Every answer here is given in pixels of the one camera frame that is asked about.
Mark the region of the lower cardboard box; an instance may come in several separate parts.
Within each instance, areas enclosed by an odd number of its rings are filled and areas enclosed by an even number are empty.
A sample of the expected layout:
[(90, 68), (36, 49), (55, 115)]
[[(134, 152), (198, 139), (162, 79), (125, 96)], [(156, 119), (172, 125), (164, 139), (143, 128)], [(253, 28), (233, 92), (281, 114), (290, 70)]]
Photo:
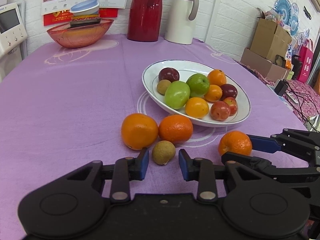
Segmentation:
[(276, 82), (277, 80), (283, 80), (289, 75), (288, 69), (273, 64), (271, 61), (259, 56), (248, 48), (244, 49), (240, 62), (249, 68), (256, 70), (269, 81)]

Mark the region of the orange mandarin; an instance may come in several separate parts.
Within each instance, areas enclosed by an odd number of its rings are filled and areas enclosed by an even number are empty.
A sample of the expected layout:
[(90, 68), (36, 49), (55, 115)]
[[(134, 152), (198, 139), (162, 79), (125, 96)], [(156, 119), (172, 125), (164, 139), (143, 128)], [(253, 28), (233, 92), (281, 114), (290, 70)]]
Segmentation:
[(232, 152), (240, 155), (251, 155), (252, 142), (248, 135), (240, 131), (231, 131), (226, 133), (219, 142), (218, 152), (224, 155), (227, 152)]
[(188, 117), (170, 115), (159, 124), (159, 137), (161, 140), (180, 144), (188, 141), (193, 135), (193, 124)]

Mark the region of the pink gift bag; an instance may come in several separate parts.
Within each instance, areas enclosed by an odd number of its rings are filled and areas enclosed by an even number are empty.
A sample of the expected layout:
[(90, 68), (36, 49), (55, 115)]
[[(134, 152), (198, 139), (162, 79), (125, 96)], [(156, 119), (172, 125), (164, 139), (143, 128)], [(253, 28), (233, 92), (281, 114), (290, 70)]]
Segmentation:
[(302, 63), (302, 66), (297, 77), (298, 81), (302, 83), (306, 83), (311, 71), (312, 59), (313, 59), (313, 41), (312, 39), (308, 39), (306, 41), (306, 44), (301, 47), (300, 53), (299, 53), (299, 60)]

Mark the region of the yellow orange with stem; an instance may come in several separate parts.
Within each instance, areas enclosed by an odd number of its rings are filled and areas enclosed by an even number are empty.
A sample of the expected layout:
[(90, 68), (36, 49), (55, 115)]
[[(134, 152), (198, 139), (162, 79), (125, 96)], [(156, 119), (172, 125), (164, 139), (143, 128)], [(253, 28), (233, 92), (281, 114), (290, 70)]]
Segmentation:
[(203, 98), (190, 98), (185, 104), (185, 113), (193, 118), (201, 119), (209, 112), (209, 105)]

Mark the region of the yellow orange round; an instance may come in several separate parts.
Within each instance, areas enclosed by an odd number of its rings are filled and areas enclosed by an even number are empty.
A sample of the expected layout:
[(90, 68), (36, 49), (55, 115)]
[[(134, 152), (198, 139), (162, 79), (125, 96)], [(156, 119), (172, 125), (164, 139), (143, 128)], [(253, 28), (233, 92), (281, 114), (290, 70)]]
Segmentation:
[(204, 94), (204, 99), (209, 102), (219, 101), (222, 97), (222, 89), (218, 85), (210, 85), (208, 92)]

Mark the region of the patterned sofa cover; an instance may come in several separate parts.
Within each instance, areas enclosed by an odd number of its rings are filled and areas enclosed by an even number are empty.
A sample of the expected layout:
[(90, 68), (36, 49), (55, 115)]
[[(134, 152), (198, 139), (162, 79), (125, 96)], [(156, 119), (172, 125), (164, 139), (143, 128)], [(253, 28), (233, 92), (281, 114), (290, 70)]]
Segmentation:
[(304, 124), (319, 115), (319, 95), (307, 83), (287, 80), (288, 88), (283, 95), (294, 115)]

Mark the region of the dark red plum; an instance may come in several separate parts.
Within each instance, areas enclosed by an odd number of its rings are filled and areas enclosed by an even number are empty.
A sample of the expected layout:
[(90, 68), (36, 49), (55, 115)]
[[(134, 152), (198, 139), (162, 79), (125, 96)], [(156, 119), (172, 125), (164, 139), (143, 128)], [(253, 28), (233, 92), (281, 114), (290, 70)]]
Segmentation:
[(169, 80), (170, 82), (179, 81), (180, 80), (180, 74), (179, 72), (174, 68), (163, 68), (158, 75), (158, 80)]
[(232, 97), (232, 98), (236, 99), (236, 97), (238, 95), (238, 90), (236, 87), (234, 87), (231, 84), (226, 83), (224, 85), (221, 85), (220, 88), (222, 90), (222, 96), (221, 96), (220, 100), (225, 100), (225, 98), (228, 98), (228, 97)]

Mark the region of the upper cardboard box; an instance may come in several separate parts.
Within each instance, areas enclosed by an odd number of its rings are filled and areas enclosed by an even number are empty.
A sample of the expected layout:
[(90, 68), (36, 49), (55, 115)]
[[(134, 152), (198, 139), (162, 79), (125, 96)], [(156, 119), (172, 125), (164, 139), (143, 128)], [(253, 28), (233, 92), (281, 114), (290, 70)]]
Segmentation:
[(276, 56), (285, 57), (292, 38), (279, 24), (260, 19), (253, 37), (250, 50), (259, 56), (274, 62)]

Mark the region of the large yellow-orange citrus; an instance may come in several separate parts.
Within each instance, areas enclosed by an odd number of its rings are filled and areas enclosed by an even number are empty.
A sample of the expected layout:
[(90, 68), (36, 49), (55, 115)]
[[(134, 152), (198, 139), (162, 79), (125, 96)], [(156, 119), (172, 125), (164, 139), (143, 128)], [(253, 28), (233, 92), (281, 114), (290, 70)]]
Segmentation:
[(221, 86), (227, 83), (226, 76), (224, 72), (220, 69), (212, 70), (208, 75), (207, 78), (211, 85)]

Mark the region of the green apple round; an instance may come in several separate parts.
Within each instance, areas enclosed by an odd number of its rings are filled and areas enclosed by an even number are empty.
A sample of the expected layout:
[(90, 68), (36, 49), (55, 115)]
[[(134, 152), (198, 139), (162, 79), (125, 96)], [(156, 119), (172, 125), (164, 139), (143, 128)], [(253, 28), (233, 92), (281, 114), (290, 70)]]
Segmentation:
[(182, 108), (190, 96), (190, 87), (183, 81), (174, 81), (166, 90), (164, 103), (172, 109)]

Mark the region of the orange mandarin back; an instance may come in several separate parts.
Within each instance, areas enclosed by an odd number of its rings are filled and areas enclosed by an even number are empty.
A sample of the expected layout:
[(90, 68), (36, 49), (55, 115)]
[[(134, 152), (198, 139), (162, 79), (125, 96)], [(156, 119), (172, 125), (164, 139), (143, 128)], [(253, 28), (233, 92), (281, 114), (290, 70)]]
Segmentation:
[(170, 115), (159, 124), (159, 137), (161, 140), (180, 144), (188, 141), (193, 135), (193, 124), (188, 117)]

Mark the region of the tan longan fruit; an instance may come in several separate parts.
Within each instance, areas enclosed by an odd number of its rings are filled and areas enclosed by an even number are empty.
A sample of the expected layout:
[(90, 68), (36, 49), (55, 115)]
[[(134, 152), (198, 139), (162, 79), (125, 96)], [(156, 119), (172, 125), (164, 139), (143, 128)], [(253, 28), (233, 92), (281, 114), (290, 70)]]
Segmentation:
[(164, 95), (170, 85), (171, 85), (171, 82), (169, 80), (159, 81), (159, 83), (157, 84), (157, 92), (159, 92), (159, 94), (161, 95)]

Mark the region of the green oblong apple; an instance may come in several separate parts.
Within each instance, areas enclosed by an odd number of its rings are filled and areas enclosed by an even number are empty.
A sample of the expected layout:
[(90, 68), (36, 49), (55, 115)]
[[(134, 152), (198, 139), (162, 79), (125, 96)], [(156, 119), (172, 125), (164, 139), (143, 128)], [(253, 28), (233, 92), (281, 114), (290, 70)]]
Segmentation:
[(200, 73), (193, 74), (186, 81), (190, 88), (190, 97), (202, 97), (208, 92), (210, 83), (208, 78)]

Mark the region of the red yellow small apple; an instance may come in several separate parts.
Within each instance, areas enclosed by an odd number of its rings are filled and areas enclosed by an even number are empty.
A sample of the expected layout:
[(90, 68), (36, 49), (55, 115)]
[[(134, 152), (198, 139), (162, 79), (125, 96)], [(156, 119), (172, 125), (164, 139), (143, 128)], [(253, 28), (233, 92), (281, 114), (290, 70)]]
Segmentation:
[(223, 102), (227, 103), (230, 109), (230, 115), (229, 116), (234, 116), (236, 115), (238, 111), (238, 104), (235, 98), (233, 97), (227, 97), (223, 100)]

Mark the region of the white water dispenser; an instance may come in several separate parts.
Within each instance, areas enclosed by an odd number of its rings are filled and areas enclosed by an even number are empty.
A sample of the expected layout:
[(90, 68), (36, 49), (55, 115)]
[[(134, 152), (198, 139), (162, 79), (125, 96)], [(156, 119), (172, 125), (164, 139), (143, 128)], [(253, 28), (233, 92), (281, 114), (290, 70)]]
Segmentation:
[(1, 80), (28, 56), (24, 20), (24, 0), (1, 6)]

